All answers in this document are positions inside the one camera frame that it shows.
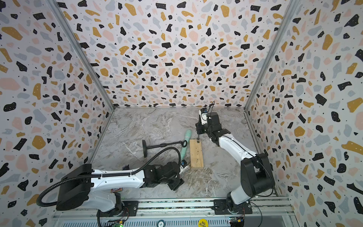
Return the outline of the wooden plank block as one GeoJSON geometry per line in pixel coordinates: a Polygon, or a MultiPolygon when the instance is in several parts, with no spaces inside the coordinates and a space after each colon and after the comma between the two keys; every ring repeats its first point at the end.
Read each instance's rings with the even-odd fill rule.
{"type": "Polygon", "coordinates": [[[198,139],[190,140],[190,155],[191,155],[191,168],[192,169],[203,169],[203,152],[202,145],[198,139]]]}

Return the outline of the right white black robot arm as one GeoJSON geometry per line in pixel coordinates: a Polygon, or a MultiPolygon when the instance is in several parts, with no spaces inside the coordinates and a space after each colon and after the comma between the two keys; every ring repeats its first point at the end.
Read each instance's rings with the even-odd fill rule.
{"type": "Polygon", "coordinates": [[[248,149],[229,130],[223,129],[216,112],[200,109],[196,131],[198,135],[208,135],[214,144],[226,150],[240,164],[240,185],[226,198],[230,210],[261,193],[274,190],[275,181],[268,156],[248,149]]]}

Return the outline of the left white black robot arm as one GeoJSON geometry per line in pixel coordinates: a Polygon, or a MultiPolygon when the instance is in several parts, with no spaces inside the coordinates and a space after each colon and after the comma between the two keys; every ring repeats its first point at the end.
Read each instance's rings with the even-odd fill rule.
{"type": "Polygon", "coordinates": [[[180,174],[188,169],[185,160],[181,164],[168,162],[166,165],[147,165],[136,174],[132,170],[93,170],[84,164],[64,177],[68,180],[60,186],[57,211],[68,211],[78,207],[94,208],[103,213],[121,212],[124,204],[118,191],[124,188],[154,188],[166,184],[176,191],[184,181],[180,174]],[[71,181],[72,177],[94,175],[94,178],[71,181]]]}

